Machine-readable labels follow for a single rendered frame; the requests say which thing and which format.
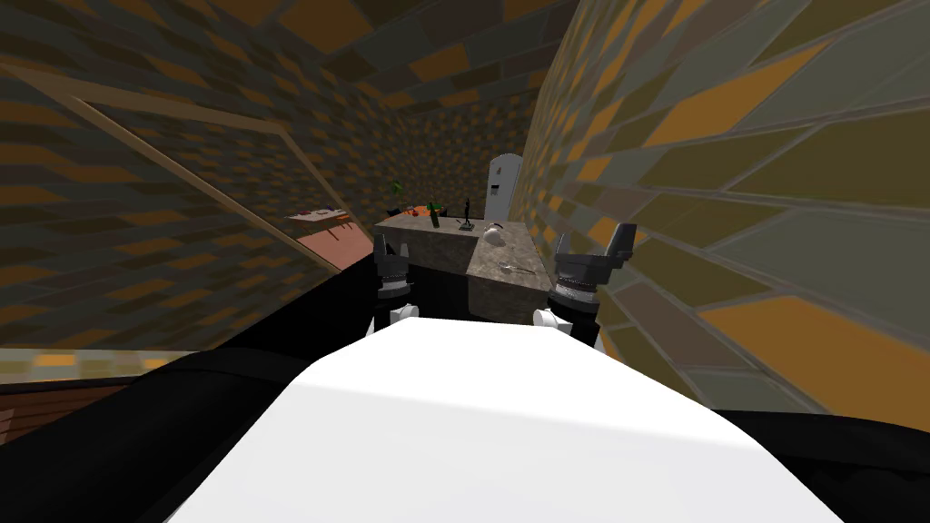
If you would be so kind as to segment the white refrigerator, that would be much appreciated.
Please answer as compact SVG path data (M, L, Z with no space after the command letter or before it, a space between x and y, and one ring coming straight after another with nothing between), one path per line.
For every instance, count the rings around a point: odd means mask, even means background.
M514 153L505 153L490 161L485 219L494 222L508 220L510 205L524 160Z

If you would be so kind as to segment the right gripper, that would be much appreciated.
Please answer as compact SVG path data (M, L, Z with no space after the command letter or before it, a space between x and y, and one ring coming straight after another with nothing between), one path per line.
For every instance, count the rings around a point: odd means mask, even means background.
M618 224L606 249L606 255L571 253L570 234L560 234L554 251L558 284L575 287L597 287L607 284L612 272L631 258L637 230L638 226L635 223Z

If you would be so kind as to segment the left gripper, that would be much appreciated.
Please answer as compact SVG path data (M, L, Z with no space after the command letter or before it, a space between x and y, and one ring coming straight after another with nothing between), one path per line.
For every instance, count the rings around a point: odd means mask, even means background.
M383 234L373 239L373 260L382 282L405 281L409 273L409 245L401 243L395 254L387 253L387 242Z

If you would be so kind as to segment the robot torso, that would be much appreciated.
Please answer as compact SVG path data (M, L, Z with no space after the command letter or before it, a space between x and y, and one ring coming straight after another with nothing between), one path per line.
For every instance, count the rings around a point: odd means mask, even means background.
M700 403L556 329L411 317L312 363L167 523L842 523Z

